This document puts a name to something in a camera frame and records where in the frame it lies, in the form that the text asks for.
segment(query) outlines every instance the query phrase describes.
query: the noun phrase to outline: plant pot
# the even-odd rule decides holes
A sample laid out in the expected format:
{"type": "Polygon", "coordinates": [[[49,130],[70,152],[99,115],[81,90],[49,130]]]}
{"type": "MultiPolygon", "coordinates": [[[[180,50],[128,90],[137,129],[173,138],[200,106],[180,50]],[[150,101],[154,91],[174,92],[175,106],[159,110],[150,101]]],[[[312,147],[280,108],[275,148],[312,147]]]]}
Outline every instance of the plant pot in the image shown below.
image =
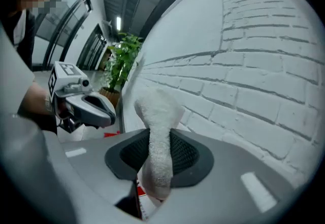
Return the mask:
{"type": "Polygon", "coordinates": [[[112,93],[109,92],[107,90],[105,90],[104,88],[101,88],[99,93],[105,97],[108,98],[108,100],[112,103],[113,107],[116,108],[118,99],[120,98],[120,93],[116,92],[116,93],[112,93]]]}

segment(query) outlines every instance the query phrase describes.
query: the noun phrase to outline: person's arm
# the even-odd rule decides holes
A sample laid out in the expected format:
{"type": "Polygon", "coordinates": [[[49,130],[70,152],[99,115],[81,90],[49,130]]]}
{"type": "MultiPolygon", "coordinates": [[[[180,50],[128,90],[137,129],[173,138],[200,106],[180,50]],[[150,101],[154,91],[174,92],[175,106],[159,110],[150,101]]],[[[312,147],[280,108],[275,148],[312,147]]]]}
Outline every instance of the person's arm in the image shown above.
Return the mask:
{"type": "Polygon", "coordinates": [[[46,103],[49,102],[49,92],[43,89],[36,82],[32,83],[21,103],[22,107],[32,113],[51,115],[53,112],[50,106],[46,103]]]}

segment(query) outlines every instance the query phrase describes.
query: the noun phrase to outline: potted plant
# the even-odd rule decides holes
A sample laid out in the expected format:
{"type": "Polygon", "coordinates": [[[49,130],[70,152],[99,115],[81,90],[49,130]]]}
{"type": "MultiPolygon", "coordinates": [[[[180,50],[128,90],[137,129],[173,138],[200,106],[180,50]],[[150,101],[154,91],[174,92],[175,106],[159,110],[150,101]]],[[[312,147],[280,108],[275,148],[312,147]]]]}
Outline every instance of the potted plant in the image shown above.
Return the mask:
{"type": "Polygon", "coordinates": [[[115,53],[115,57],[111,57],[106,62],[100,89],[100,94],[106,96],[114,108],[116,108],[120,97],[119,90],[127,81],[128,74],[142,45],[139,41],[142,39],[140,37],[126,33],[119,33],[119,35],[123,36],[122,40],[115,46],[108,47],[112,53],[115,53]]]}

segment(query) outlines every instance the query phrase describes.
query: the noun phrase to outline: brick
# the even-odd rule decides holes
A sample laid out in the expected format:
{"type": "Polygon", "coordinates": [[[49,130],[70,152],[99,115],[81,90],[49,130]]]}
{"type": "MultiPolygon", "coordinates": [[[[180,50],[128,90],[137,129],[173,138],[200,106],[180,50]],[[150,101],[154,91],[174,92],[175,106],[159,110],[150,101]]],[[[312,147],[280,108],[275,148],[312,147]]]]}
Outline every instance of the brick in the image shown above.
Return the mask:
{"type": "Polygon", "coordinates": [[[242,14],[243,18],[251,18],[251,17],[263,17],[268,16],[270,10],[273,9],[259,9],[259,10],[248,10],[246,12],[238,13],[242,14]]]}
{"type": "Polygon", "coordinates": [[[318,121],[316,123],[316,131],[313,136],[313,142],[315,145],[319,145],[320,147],[324,147],[325,138],[325,117],[324,114],[321,113],[318,117],[318,121]]]}
{"type": "Polygon", "coordinates": [[[222,105],[233,106],[237,88],[226,84],[205,84],[202,96],[222,105]]]}
{"type": "Polygon", "coordinates": [[[234,51],[247,52],[284,52],[289,54],[300,54],[299,44],[289,41],[281,41],[280,39],[272,38],[248,38],[234,41],[232,49],[234,51]]]}
{"type": "Polygon", "coordinates": [[[233,20],[243,18],[243,14],[244,13],[229,13],[228,15],[225,16],[224,21],[232,23],[233,20]]]}
{"type": "Polygon", "coordinates": [[[175,75],[177,75],[178,70],[179,69],[175,68],[175,67],[167,67],[167,68],[165,68],[165,74],[170,75],[170,76],[175,76],[175,75]]]}
{"type": "Polygon", "coordinates": [[[291,40],[296,42],[311,42],[311,37],[309,36],[309,30],[305,28],[276,28],[276,35],[285,40],[291,40]]]}
{"type": "Polygon", "coordinates": [[[292,9],[271,9],[269,12],[272,16],[278,16],[278,17],[294,17],[297,16],[297,12],[292,9]]]}
{"type": "Polygon", "coordinates": [[[234,131],[278,159],[285,158],[294,142],[291,132],[244,114],[238,115],[234,131]]]}
{"type": "Polygon", "coordinates": [[[257,157],[258,159],[262,159],[265,155],[265,152],[262,149],[252,145],[251,143],[248,143],[245,139],[241,137],[237,137],[232,133],[225,133],[222,137],[222,140],[229,144],[233,144],[245,149],[246,151],[248,151],[249,153],[257,157]]]}
{"type": "Polygon", "coordinates": [[[160,68],[150,69],[150,73],[152,73],[152,74],[158,74],[158,71],[159,70],[160,70],[160,68]]]}
{"type": "Polygon", "coordinates": [[[213,59],[213,64],[240,66],[244,63],[244,55],[237,52],[222,52],[213,59]]]}
{"type": "Polygon", "coordinates": [[[321,148],[303,140],[296,140],[285,163],[310,176],[321,159],[321,148]]]}
{"type": "Polygon", "coordinates": [[[166,84],[170,87],[178,88],[180,84],[180,79],[175,78],[175,77],[170,77],[170,76],[162,76],[163,78],[159,79],[159,82],[162,84],[166,84]]]}
{"type": "Polygon", "coordinates": [[[258,69],[233,68],[227,81],[275,93],[298,102],[305,101],[305,81],[289,75],[265,73],[258,69]]]}
{"type": "Polygon", "coordinates": [[[282,60],[279,54],[246,53],[245,65],[250,68],[259,68],[270,72],[282,71],[282,60]]]}
{"type": "Polygon", "coordinates": [[[168,61],[166,61],[166,63],[165,63],[165,67],[171,67],[171,66],[174,65],[174,63],[175,63],[175,60],[168,60],[168,61]]]}
{"type": "Polygon", "coordinates": [[[175,61],[174,66],[185,66],[185,65],[188,65],[188,63],[189,63],[190,60],[191,60],[190,57],[178,59],[178,60],[175,61]]]}
{"type": "Polygon", "coordinates": [[[283,101],[277,122],[279,125],[300,133],[308,140],[315,130],[317,111],[303,105],[283,101]]]}
{"type": "Polygon", "coordinates": [[[266,38],[276,38],[274,27],[253,27],[247,28],[245,30],[246,37],[266,37],[266,38]]]}
{"type": "Polygon", "coordinates": [[[234,8],[262,3],[263,0],[235,0],[232,3],[226,3],[225,8],[234,8]]]}
{"type": "Polygon", "coordinates": [[[234,22],[223,23],[223,30],[231,30],[234,28],[234,22]]]}
{"type": "Polygon", "coordinates": [[[244,31],[240,29],[228,30],[222,33],[222,39],[224,41],[237,40],[244,37],[244,31]]]}
{"type": "Polygon", "coordinates": [[[202,90],[203,82],[192,79],[182,79],[179,88],[193,94],[199,94],[202,90]]]}
{"type": "Polygon", "coordinates": [[[283,62],[287,73],[299,76],[313,83],[318,83],[318,67],[313,61],[283,56],[283,62]]]}
{"type": "Polygon", "coordinates": [[[253,5],[249,5],[249,6],[242,6],[239,8],[236,8],[236,12],[246,12],[246,11],[250,11],[250,10],[255,10],[255,9],[262,9],[262,8],[278,8],[279,6],[276,3],[259,3],[259,4],[253,4],[253,5]]]}
{"type": "Polygon", "coordinates": [[[286,19],[282,17],[252,17],[247,19],[236,20],[234,22],[234,28],[250,28],[250,27],[287,27],[289,29],[289,24],[286,19]]]}
{"type": "Polygon", "coordinates": [[[182,97],[180,96],[180,90],[176,88],[170,88],[166,85],[160,85],[159,88],[169,93],[179,104],[183,105],[182,97]]]}
{"type": "Polygon", "coordinates": [[[234,109],[215,105],[210,120],[228,130],[232,130],[236,124],[236,120],[238,120],[237,114],[238,112],[234,109]]]}
{"type": "Polygon", "coordinates": [[[165,69],[164,68],[158,68],[157,74],[164,74],[165,69]]]}
{"type": "Polygon", "coordinates": [[[180,67],[178,76],[205,80],[224,80],[228,68],[222,66],[186,66],[180,67]]]}
{"type": "Polygon", "coordinates": [[[229,52],[231,50],[232,44],[232,42],[223,41],[220,47],[220,51],[229,52]]]}
{"type": "Polygon", "coordinates": [[[182,116],[181,123],[182,123],[183,125],[186,125],[186,123],[187,123],[189,117],[190,117],[191,114],[192,114],[192,111],[190,111],[190,110],[188,110],[188,109],[186,109],[186,108],[184,108],[184,109],[185,109],[185,111],[184,111],[184,114],[183,114],[183,116],[182,116]]]}
{"type": "Polygon", "coordinates": [[[188,108],[189,110],[195,111],[199,115],[208,118],[213,108],[213,103],[196,95],[176,90],[177,101],[188,108]]]}
{"type": "Polygon", "coordinates": [[[270,94],[257,90],[239,89],[236,107],[258,118],[275,122],[280,101],[270,94]]]}
{"type": "Polygon", "coordinates": [[[307,104],[317,110],[325,109],[325,89],[307,84],[307,104]]]}
{"type": "Polygon", "coordinates": [[[141,78],[138,78],[138,79],[139,79],[139,81],[137,81],[137,83],[143,84],[143,85],[145,85],[147,87],[153,87],[153,86],[159,85],[158,83],[153,82],[153,81],[148,80],[148,79],[141,79],[141,78]]]}
{"type": "Polygon", "coordinates": [[[221,140],[224,131],[221,127],[196,114],[192,114],[189,118],[187,127],[199,135],[217,140],[221,140]]]}
{"type": "Polygon", "coordinates": [[[165,83],[167,80],[168,76],[163,76],[163,75],[153,75],[154,81],[160,82],[160,83],[165,83]]]}
{"type": "Polygon", "coordinates": [[[153,81],[157,80],[157,77],[152,74],[144,74],[144,75],[141,75],[141,77],[144,79],[147,79],[147,80],[153,80],[153,81]]]}
{"type": "Polygon", "coordinates": [[[325,52],[319,46],[310,43],[297,43],[297,44],[300,50],[299,55],[324,64],[325,52]]]}
{"type": "Polygon", "coordinates": [[[190,60],[189,65],[206,65],[210,63],[211,56],[198,56],[190,60]]]}
{"type": "MultiPolygon", "coordinates": [[[[294,9],[287,9],[287,10],[297,13],[297,11],[294,9]]],[[[292,17],[291,19],[288,19],[288,21],[292,27],[312,28],[309,21],[301,14],[299,14],[299,17],[292,17]]]]}

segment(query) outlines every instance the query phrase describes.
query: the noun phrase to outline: metal frame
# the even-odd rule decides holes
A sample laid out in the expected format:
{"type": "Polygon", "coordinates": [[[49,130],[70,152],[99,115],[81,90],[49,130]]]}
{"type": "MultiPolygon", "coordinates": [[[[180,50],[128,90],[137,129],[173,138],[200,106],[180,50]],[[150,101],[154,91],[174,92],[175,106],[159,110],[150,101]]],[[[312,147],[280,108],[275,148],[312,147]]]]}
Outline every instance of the metal frame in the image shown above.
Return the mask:
{"type": "Polygon", "coordinates": [[[77,22],[77,24],[74,26],[74,28],[72,29],[71,34],[69,35],[66,44],[63,47],[63,51],[61,53],[60,56],[60,61],[64,61],[68,49],[71,45],[72,40],[74,39],[78,29],[80,28],[80,26],[82,25],[82,23],[85,21],[85,19],[88,17],[89,13],[92,10],[92,5],[90,0],[77,0],[70,8],[69,10],[63,15],[62,19],[60,20],[59,24],[57,25],[57,27],[55,28],[55,31],[49,41],[49,45],[46,49],[45,55],[44,55],[44,59],[43,59],[43,64],[42,64],[42,70],[48,70],[50,68],[50,62],[51,62],[51,58],[52,55],[54,53],[54,49],[55,46],[58,42],[58,39],[62,33],[63,28],[65,27],[65,25],[68,23],[68,21],[70,20],[70,18],[72,17],[72,15],[74,14],[75,10],[83,3],[86,2],[86,4],[89,7],[88,12],[86,12],[81,19],[77,22]]]}
{"type": "Polygon", "coordinates": [[[83,22],[86,20],[86,18],[88,17],[88,15],[90,14],[90,12],[92,11],[92,4],[90,2],[90,0],[85,0],[86,4],[89,7],[88,12],[86,12],[81,18],[80,20],[77,22],[77,24],[75,25],[75,27],[72,29],[71,34],[69,35],[69,38],[67,39],[66,44],[64,45],[63,51],[61,53],[60,56],[60,60],[59,61],[64,61],[64,59],[66,58],[66,55],[68,53],[69,47],[73,41],[73,39],[75,38],[79,28],[81,27],[81,25],[83,24],[83,22]]]}
{"type": "Polygon", "coordinates": [[[78,58],[77,66],[82,70],[94,70],[94,68],[96,67],[97,61],[101,55],[101,51],[103,50],[103,47],[106,44],[105,38],[104,38],[104,40],[101,40],[96,37],[97,34],[100,34],[100,35],[102,35],[102,37],[104,37],[103,31],[99,24],[97,24],[95,26],[94,30],[91,32],[91,34],[88,37],[84,47],[82,48],[81,54],[78,58]],[[96,50],[98,48],[98,46],[102,46],[102,47],[100,47],[100,51],[94,52],[92,54],[92,57],[87,62],[87,67],[84,67],[89,51],[91,49],[96,50]]]}

